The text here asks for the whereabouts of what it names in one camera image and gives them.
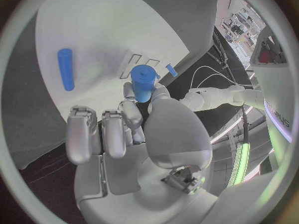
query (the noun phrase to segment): blue cylinder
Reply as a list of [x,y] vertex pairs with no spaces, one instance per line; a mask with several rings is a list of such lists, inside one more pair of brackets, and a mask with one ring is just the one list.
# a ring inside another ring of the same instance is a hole
[[74,89],[73,52],[71,49],[62,49],[57,52],[62,83],[66,91]]
[[135,100],[141,103],[148,101],[156,78],[154,68],[148,65],[135,66],[131,71],[131,78]]

